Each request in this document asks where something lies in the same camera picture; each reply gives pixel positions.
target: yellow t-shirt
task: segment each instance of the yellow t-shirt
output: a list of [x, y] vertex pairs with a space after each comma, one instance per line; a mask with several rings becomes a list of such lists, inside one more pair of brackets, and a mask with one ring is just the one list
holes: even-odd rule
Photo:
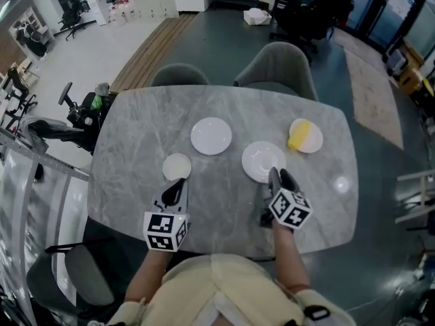
[[258, 264], [236, 255], [187, 259], [170, 270], [148, 305], [126, 302], [108, 325], [211, 325], [223, 314], [233, 325], [303, 325], [303, 308], [326, 307], [343, 325], [356, 326], [343, 310], [313, 290], [289, 300]]

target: white plate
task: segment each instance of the white plate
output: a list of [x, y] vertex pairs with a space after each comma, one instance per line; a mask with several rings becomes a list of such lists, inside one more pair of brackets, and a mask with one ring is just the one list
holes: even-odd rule
[[[289, 135], [292, 134], [295, 127], [302, 121], [308, 121], [308, 120], [304, 120], [303, 118], [298, 118], [293, 121], [289, 129]], [[324, 135], [321, 133], [319, 127], [317, 127], [312, 121], [309, 122], [311, 123], [310, 131], [308, 133], [307, 138], [302, 143], [302, 145], [298, 148], [298, 150], [305, 153], [314, 153], [316, 151], [319, 151], [320, 147], [322, 147], [322, 145], [324, 144]]]
[[242, 154], [242, 167], [253, 180], [268, 183], [272, 167], [285, 169], [285, 156], [281, 149], [267, 141], [256, 141], [246, 147]]
[[163, 175], [169, 181], [182, 177], [187, 179], [191, 170], [192, 165], [189, 158], [181, 153], [174, 153], [163, 162]]
[[197, 122], [190, 133], [193, 147], [208, 156], [224, 152], [230, 146], [231, 139], [230, 126], [216, 117], [207, 117]]

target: gray chair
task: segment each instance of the gray chair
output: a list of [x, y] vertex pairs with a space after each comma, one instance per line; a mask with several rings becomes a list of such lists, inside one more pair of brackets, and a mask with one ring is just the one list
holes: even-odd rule
[[[108, 306], [112, 307], [110, 309], [115, 308], [114, 304], [118, 305], [115, 303], [116, 299], [97, 263], [85, 246], [104, 241], [108, 241], [108, 239], [50, 247], [41, 253], [26, 276], [27, 287], [35, 301], [47, 309], [80, 319], [98, 316]], [[52, 256], [55, 253], [65, 254], [65, 267], [68, 276], [80, 297], [90, 305], [89, 309], [81, 310], [74, 306], [59, 289], [52, 271]]]
[[272, 42], [264, 46], [236, 77], [234, 86], [271, 90], [319, 101], [307, 57], [295, 45], [286, 42]]
[[209, 85], [209, 80], [196, 67], [189, 64], [170, 64], [160, 68], [154, 76], [151, 87]]

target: green object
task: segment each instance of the green object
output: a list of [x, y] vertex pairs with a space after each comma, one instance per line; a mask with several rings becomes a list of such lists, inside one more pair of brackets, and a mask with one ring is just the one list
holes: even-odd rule
[[101, 105], [103, 105], [103, 101], [101, 100], [100, 96], [96, 95], [94, 97], [94, 100], [92, 101], [90, 108], [92, 110], [99, 110], [99, 109], [101, 109]]

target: shirt sleeve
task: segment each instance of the shirt sleeve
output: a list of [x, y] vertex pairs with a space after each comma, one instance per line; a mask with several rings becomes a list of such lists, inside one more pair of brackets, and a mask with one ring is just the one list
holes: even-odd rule
[[118, 308], [107, 326], [117, 325], [118, 323], [124, 323], [127, 326], [140, 326], [145, 311], [146, 305], [142, 301], [141, 303], [125, 302]]
[[335, 304], [329, 302], [324, 296], [314, 290], [303, 290], [295, 295], [299, 304], [304, 307], [308, 306], [323, 306], [330, 311], [331, 314], [337, 316], [342, 325], [357, 326], [352, 316]]

